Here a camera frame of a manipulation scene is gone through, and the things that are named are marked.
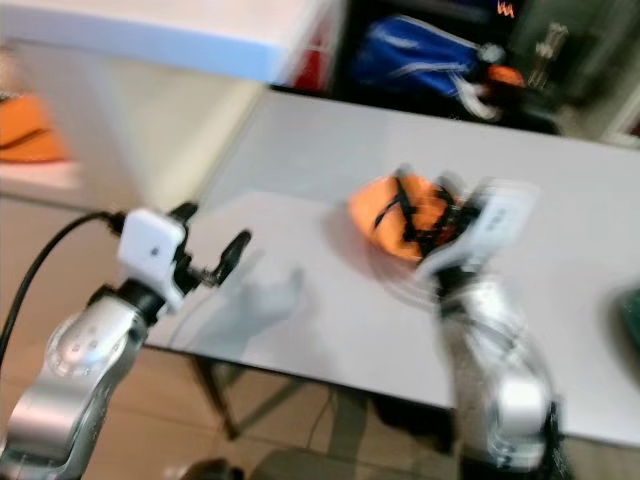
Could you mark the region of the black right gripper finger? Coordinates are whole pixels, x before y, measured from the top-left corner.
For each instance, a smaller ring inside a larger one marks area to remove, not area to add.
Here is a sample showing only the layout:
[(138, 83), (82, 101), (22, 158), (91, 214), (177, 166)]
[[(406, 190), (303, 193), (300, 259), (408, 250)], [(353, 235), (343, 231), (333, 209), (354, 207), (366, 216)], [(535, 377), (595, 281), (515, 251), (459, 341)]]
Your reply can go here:
[(442, 210), (424, 233), (425, 250), (436, 250), (444, 243), (452, 241), (454, 230), (456, 230), (454, 224), (456, 224), (458, 212), (461, 209), (460, 197), (448, 184), (435, 186), (435, 196), (442, 202)]
[(420, 248), (419, 230), (417, 230), (415, 221), (413, 221), (413, 215), (416, 214), (416, 207), (413, 206), (411, 193), (407, 188), (408, 179), (410, 179), (410, 170), (397, 170), (392, 178), (394, 182), (394, 193), (390, 204), (398, 207), (399, 211), (401, 211), (404, 223), (403, 233), (401, 234), (402, 241)]

